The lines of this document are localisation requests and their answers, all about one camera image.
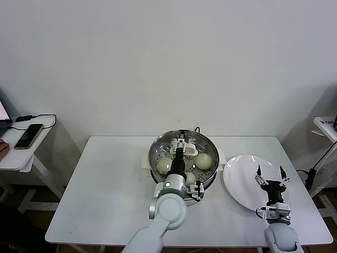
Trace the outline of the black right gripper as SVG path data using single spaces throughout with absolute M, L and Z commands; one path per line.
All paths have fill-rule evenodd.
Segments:
M 254 179 L 259 184 L 259 186 L 261 186 L 261 189 L 267 193 L 267 205 L 275 205 L 277 203 L 284 202 L 282 193 L 286 191 L 286 186 L 289 184 L 290 178 L 287 176 L 282 166 L 280 166 L 280 174 L 282 182 L 275 180 L 265 180 L 262 177 L 261 167 L 258 165 Z

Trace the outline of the person hand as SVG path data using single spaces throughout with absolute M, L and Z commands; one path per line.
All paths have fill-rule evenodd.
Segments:
M 6 143 L 3 139 L 0 139 L 0 160 L 3 159 L 9 152 L 9 144 Z

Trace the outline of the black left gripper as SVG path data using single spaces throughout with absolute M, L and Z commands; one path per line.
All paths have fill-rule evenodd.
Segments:
M 187 143 L 185 142 L 185 134 L 181 133 L 176 143 L 175 158 L 172 160 L 171 169 L 168 171 L 167 175 L 178 174 L 181 176 L 186 176 L 184 161 L 184 152 L 186 152 L 186 145 Z

